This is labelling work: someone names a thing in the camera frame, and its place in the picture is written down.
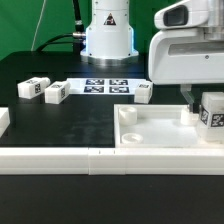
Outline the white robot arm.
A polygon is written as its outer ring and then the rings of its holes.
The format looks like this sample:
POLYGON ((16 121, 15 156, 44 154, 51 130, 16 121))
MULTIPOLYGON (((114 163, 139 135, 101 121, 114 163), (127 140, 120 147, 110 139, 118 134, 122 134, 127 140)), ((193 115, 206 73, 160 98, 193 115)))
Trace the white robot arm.
MULTIPOLYGON (((149 45, 148 77, 179 84, 192 102, 193 84, 224 83, 224 0, 180 0, 154 16, 159 30, 149 45)), ((138 56, 129 25, 128 0, 92 0, 84 61, 117 65, 138 56)))

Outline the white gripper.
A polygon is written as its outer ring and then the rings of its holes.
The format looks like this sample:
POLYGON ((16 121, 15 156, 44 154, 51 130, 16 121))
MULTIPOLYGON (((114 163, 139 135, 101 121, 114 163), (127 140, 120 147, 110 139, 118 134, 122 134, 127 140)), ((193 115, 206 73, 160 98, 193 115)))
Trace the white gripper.
POLYGON ((150 43, 148 74, 157 85, 181 84, 192 112, 190 84, 224 83, 224 41, 205 40, 202 28, 159 31, 150 43))

